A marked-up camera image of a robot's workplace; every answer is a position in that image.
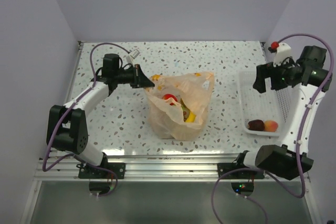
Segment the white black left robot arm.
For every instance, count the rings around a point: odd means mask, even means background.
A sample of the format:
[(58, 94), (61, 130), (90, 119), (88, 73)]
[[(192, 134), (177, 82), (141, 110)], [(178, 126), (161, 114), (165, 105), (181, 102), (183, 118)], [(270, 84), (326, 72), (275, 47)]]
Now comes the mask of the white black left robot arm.
[(54, 105), (49, 111), (47, 127), (47, 151), (43, 171), (51, 168), (47, 160), (52, 148), (74, 156), (90, 165), (90, 171), (97, 178), (104, 178), (109, 172), (107, 156), (89, 142), (87, 115), (103, 100), (108, 98), (120, 84), (132, 88), (153, 88), (155, 84), (145, 76), (139, 64), (129, 68), (121, 66), (117, 54), (106, 54), (100, 72), (77, 97), (64, 105)]

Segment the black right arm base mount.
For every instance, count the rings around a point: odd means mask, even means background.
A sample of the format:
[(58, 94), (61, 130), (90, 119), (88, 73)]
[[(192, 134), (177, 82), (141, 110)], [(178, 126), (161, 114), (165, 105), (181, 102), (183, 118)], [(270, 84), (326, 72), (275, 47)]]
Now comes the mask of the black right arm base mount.
[(253, 171), (243, 164), (246, 153), (239, 153), (232, 162), (217, 164), (218, 177), (223, 179), (264, 179), (263, 172)]

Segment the banana print plastic bag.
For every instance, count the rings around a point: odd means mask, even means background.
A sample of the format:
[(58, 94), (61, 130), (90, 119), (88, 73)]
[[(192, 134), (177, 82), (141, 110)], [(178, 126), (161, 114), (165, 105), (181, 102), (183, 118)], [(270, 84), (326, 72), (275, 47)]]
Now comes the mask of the banana print plastic bag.
[[(179, 141), (191, 141), (198, 137), (207, 121), (208, 107), (214, 90), (215, 78), (212, 72), (195, 72), (181, 76), (162, 76), (155, 74), (150, 78), (153, 88), (144, 92), (149, 104), (149, 124), (161, 139), (173, 138)], [(169, 105), (172, 100), (163, 100), (167, 94), (173, 94), (178, 102)], [(193, 123), (184, 122), (180, 100), (195, 115)]]

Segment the orange fake peach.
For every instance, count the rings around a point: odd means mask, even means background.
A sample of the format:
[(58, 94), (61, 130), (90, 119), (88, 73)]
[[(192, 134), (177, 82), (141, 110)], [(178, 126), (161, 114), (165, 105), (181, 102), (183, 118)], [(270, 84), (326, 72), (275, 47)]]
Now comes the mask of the orange fake peach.
[(278, 130), (278, 123), (273, 120), (264, 121), (265, 132), (276, 132)]

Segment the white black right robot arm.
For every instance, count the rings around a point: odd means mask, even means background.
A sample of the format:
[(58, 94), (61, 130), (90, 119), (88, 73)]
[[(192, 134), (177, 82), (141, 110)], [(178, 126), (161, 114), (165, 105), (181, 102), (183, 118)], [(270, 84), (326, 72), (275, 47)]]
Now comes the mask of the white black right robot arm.
[(246, 178), (253, 168), (292, 180), (309, 171), (313, 160), (308, 157), (308, 143), (316, 111), (332, 81), (332, 71), (324, 69), (326, 55), (331, 52), (318, 46), (305, 46), (294, 61), (291, 47), (284, 42), (273, 42), (268, 49), (275, 55), (270, 63), (256, 67), (253, 88), (266, 92), (266, 79), (271, 89), (290, 88), (290, 106), (278, 143), (263, 145), (257, 152), (239, 154), (234, 172)]

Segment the red fake apple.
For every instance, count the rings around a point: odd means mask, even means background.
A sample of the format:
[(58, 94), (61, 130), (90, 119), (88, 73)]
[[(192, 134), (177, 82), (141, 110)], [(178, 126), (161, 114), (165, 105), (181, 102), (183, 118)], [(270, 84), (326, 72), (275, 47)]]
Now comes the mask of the red fake apple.
[(167, 93), (162, 97), (163, 100), (172, 100), (174, 102), (170, 102), (169, 105), (175, 105), (175, 103), (178, 102), (178, 99), (176, 96), (174, 96), (173, 94)]

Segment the yellow fake banana bunch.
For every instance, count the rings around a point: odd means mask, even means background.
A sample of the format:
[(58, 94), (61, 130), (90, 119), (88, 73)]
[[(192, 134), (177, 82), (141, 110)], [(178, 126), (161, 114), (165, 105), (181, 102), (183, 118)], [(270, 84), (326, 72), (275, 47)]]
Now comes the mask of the yellow fake banana bunch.
[(183, 110), (183, 118), (186, 123), (193, 123), (195, 121), (196, 115), (185, 105), (183, 99), (180, 100), (182, 110)]

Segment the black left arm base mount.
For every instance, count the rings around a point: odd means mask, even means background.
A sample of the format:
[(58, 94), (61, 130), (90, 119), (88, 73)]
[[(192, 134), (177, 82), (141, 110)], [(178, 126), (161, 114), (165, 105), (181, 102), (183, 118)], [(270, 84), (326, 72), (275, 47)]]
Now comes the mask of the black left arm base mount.
[(99, 166), (89, 164), (77, 156), (75, 159), (80, 162), (80, 164), (76, 165), (79, 168), (78, 177), (80, 179), (124, 179), (125, 163), (111, 163), (106, 156), (103, 156)]

